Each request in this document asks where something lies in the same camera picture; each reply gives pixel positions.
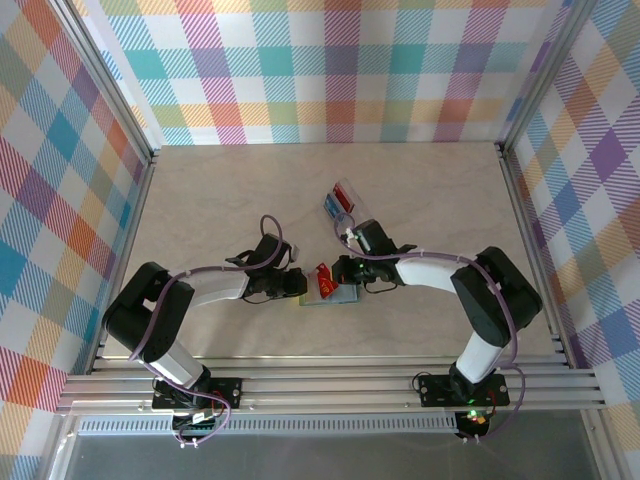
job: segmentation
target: black mounting plate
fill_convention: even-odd
[[[163,393],[172,390],[169,385],[158,381],[155,388],[156,394],[151,402],[152,410],[182,410],[169,394]],[[229,377],[210,378],[208,391],[209,393],[215,392],[215,394],[219,394],[229,402],[231,408],[238,408],[242,398],[242,379]]]
[[[504,375],[492,374],[479,385],[470,401],[465,402],[451,389],[449,375],[420,375],[418,377],[418,393],[423,407],[493,407],[509,405],[509,392]]]

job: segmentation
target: metal extrusion bar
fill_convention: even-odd
[[[78,417],[55,415],[49,428],[36,479],[65,478],[77,438]]]
[[[591,450],[602,478],[623,480],[632,478],[622,446],[611,427],[611,415],[607,410],[582,412]]]
[[[518,110],[513,125],[504,140],[506,151],[511,151],[520,136],[527,129],[529,122],[533,118],[542,98],[547,93],[549,86],[553,83],[560,67],[564,63],[573,42],[577,38],[580,30],[586,23],[589,15],[593,11],[597,0],[580,0],[574,2],[574,6],[565,20],[562,30],[558,33],[556,41],[551,46],[547,55],[547,60],[536,75],[531,91],[526,96],[522,106]]]
[[[138,155],[151,161],[153,148],[146,135],[140,128],[128,102],[122,95],[118,84],[114,80],[109,67],[105,63],[100,51],[91,39],[87,27],[78,14],[71,0],[51,0],[51,7],[55,11],[63,29],[69,35],[76,51],[80,55],[83,65],[87,68],[94,82],[104,95],[116,119],[133,141]]]
[[[507,190],[509,192],[509,197],[511,198],[513,211],[516,216],[516,222],[518,224],[518,228],[520,229],[522,240],[525,244],[525,250],[527,252],[527,256],[529,257],[529,264],[531,265],[531,271],[533,272],[536,289],[542,297],[542,303],[544,304],[544,312],[547,316],[547,322],[549,323],[551,331],[559,335],[560,341],[563,345],[563,351],[567,357],[569,365],[571,365],[572,367],[577,367],[575,355],[571,348],[568,348],[568,346],[570,346],[569,336],[564,328],[564,325],[562,324],[562,321],[560,320],[560,311],[558,309],[558,304],[556,303],[555,297],[551,291],[551,286],[546,277],[540,249],[536,244],[535,236],[531,228],[531,219],[527,215],[527,212],[523,206],[522,198],[516,187],[516,178],[510,164],[511,160],[515,158],[515,154],[509,154],[508,152],[502,153],[504,156],[501,156],[500,158],[500,168],[502,169],[502,174],[504,176]]]
[[[144,205],[147,201],[147,196],[149,195],[149,187],[151,186],[151,180],[153,178],[155,168],[155,164],[150,163],[145,167],[144,173],[142,174],[143,176],[142,182],[140,184],[140,192],[138,193],[136,205],[133,208],[131,223],[129,225],[129,229],[127,230],[127,236],[124,240],[122,253],[120,254],[120,258],[118,259],[116,271],[113,275],[113,280],[111,281],[111,285],[109,287],[109,304],[111,304],[118,293],[120,293],[120,287],[122,287],[122,282],[124,281],[124,275],[127,270],[131,251],[133,250],[133,243],[136,239],[136,234],[138,233],[138,226],[140,225],[140,219],[142,218],[142,210],[144,209]],[[102,327],[102,324],[100,324],[99,328],[96,329],[94,337],[91,341],[89,355],[87,356],[87,361],[83,369],[83,372],[85,372],[86,374],[91,373],[93,369],[93,363],[96,360],[97,352],[101,347],[104,346],[106,336],[107,332]]]
[[[257,357],[203,359],[216,376],[244,378],[239,415],[364,414],[443,411],[422,408],[411,379],[422,371],[446,373],[447,357]],[[573,370],[564,355],[522,357],[527,376],[523,409],[599,409],[602,393],[590,370]],[[90,376],[71,376],[59,413],[145,414],[151,411],[151,374],[121,360],[98,360]],[[505,370],[512,405],[520,378]]]

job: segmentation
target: purple cable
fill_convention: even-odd
[[[142,335],[142,338],[140,339],[140,343],[138,343],[138,346],[133,350],[133,352],[131,352],[131,355],[129,356],[130,362],[138,358],[138,356],[140,355],[140,352],[142,352],[144,347],[147,345],[147,342],[149,341],[149,338],[151,338],[151,334],[153,333],[153,329],[156,326],[156,322],[158,321],[158,314],[160,313],[160,307],[162,306],[162,302],[164,302],[164,299],[167,296],[167,292],[169,291],[171,286],[174,283],[176,283],[178,280],[181,280],[182,278],[185,278],[185,277],[189,277],[191,275],[197,275],[200,273],[207,273],[207,272],[226,272],[226,271],[246,272],[247,270],[257,270],[259,268],[269,265],[273,261],[273,259],[276,258],[276,255],[278,255],[278,252],[280,251],[280,248],[282,247],[282,242],[283,242],[282,227],[280,226],[280,223],[278,223],[278,220],[276,220],[276,218],[273,217],[272,215],[263,215],[262,218],[260,219],[260,233],[262,235],[264,235],[264,221],[267,218],[271,220],[275,224],[276,228],[278,229],[278,246],[276,247],[275,251],[271,254],[271,256],[267,258],[264,262],[258,263],[257,265],[248,265],[246,267],[222,267],[218,265],[209,266],[209,267],[197,267],[197,268],[194,268],[193,270],[187,270],[185,272],[178,273],[173,278],[171,278],[162,289],[162,292],[160,292],[160,296],[158,297],[156,306],[153,309],[153,312],[151,314],[149,325],[147,325],[147,329],[144,331],[144,335]]]
[[[502,366],[502,365],[510,366],[515,362],[516,356],[518,355],[518,336],[517,336],[515,323],[513,322],[513,317],[511,316],[511,312],[509,311],[507,302],[502,296],[502,293],[500,292],[498,285],[496,285],[496,282],[493,281],[493,279],[491,278],[491,275],[489,275],[489,273],[484,268],[482,268],[477,262],[474,262],[470,258],[462,257],[459,255],[452,255],[450,253],[425,252],[422,250],[419,252],[397,253],[393,255],[366,255],[362,252],[359,252],[358,250],[355,250],[349,247],[348,245],[345,245],[345,243],[342,241],[342,238],[340,238],[340,232],[338,231],[338,228],[340,227],[340,220],[344,217],[348,217],[349,219],[351,219],[351,222],[353,223],[352,226],[355,226],[355,220],[353,219],[353,217],[348,213],[342,212],[336,215],[336,218],[333,222],[333,232],[335,233],[336,238],[342,244],[342,246],[346,248],[349,252],[353,253],[356,257],[364,258],[365,260],[395,260],[398,258],[435,258],[438,260],[447,260],[454,263],[465,263],[467,265],[472,266],[478,272],[480,272],[482,277],[487,282],[487,285],[489,285],[489,287],[493,291],[493,294],[496,296],[496,299],[498,300],[498,304],[502,309],[502,313],[504,314],[504,317],[507,321],[507,326],[509,327],[509,335],[511,336],[511,341],[512,341],[511,355],[509,356],[509,360],[501,362],[499,366]]]
[[[502,370],[515,370],[520,374],[520,380],[522,381],[522,386],[520,387],[520,397],[518,397],[518,401],[516,402],[516,405],[513,407],[513,410],[511,411],[507,419],[504,422],[502,422],[500,425],[498,425],[498,428],[487,433],[484,437],[482,437],[483,440],[486,440],[491,437],[495,437],[498,433],[500,433],[502,430],[507,428],[509,424],[513,422],[513,419],[515,418],[516,414],[520,410],[520,407],[522,407],[522,403],[524,402],[524,391],[527,388],[527,382],[524,377],[524,372],[520,370],[520,367],[518,367],[517,365],[507,365],[505,367],[500,367],[500,368]]]
[[[183,393],[186,393],[188,395],[195,395],[197,397],[203,397],[203,398],[209,398],[211,400],[215,400],[216,402],[219,402],[221,404],[223,404],[225,406],[225,409],[227,411],[227,414],[224,417],[224,420],[222,421],[222,423],[212,432],[207,433],[204,437],[198,439],[198,440],[194,440],[193,441],[193,446],[197,447],[200,444],[206,442],[207,440],[209,440],[211,437],[213,437],[214,435],[216,435],[220,430],[222,430],[224,427],[227,426],[227,424],[229,423],[229,420],[231,419],[231,404],[229,404],[229,402],[222,398],[219,397],[217,395],[213,395],[211,393],[204,393],[204,392],[195,392],[193,390],[189,390],[188,388],[179,385],[177,383],[175,383],[174,381],[168,379],[165,375],[162,375],[160,372],[158,372],[155,368],[153,368],[151,365],[145,363],[144,364],[145,367],[147,367],[147,369],[153,373],[154,375],[157,375],[159,377],[161,377],[165,383],[167,383],[168,385],[172,386],[173,388],[175,388],[176,390],[180,390]],[[182,445],[188,445],[187,441],[184,439],[184,437],[182,436],[182,431],[184,430],[184,427],[181,428],[180,430],[178,430],[178,435],[177,435],[177,439],[178,441],[182,444]]]

